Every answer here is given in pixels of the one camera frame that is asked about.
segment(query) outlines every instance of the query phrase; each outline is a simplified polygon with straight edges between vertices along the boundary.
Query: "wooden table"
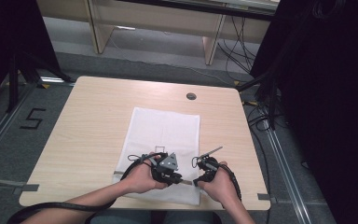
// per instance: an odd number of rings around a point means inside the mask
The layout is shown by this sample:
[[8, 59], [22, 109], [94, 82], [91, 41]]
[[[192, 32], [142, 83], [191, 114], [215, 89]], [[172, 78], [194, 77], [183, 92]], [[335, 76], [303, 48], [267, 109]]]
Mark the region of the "wooden table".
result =
[[[189, 92], [197, 99], [188, 100]], [[245, 207], [269, 209], [269, 201], [257, 198], [267, 190], [237, 91], [101, 77], [77, 80], [28, 181], [39, 189], [23, 192], [20, 203], [63, 202], [112, 184], [135, 106], [200, 115], [200, 154], [223, 146], [213, 156], [227, 161], [235, 173]], [[200, 206], [121, 197], [113, 207], [223, 209], [203, 194]]]

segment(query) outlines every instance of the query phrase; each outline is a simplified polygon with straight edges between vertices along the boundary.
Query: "white object on floor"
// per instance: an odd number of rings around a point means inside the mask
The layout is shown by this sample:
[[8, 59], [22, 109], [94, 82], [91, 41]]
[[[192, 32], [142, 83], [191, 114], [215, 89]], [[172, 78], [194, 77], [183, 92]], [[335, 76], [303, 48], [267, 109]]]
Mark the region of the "white object on floor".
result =
[[[121, 151], [116, 172], [124, 173], [132, 164], [128, 156], [149, 154], [151, 151], [176, 154], [178, 171], [184, 180], [199, 177], [199, 169], [193, 168], [191, 160], [199, 156], [200, 115], [184, 115], [171, 111], [161, 111], [135, 107], [130, 127]], [[113, 174], [117, 183], [122, 175]], [[172, 184], [166, 189], [153, 189], [147, 193], [132, 193], [127, 197], [200, 205], [200, 189], [185, 184]]]

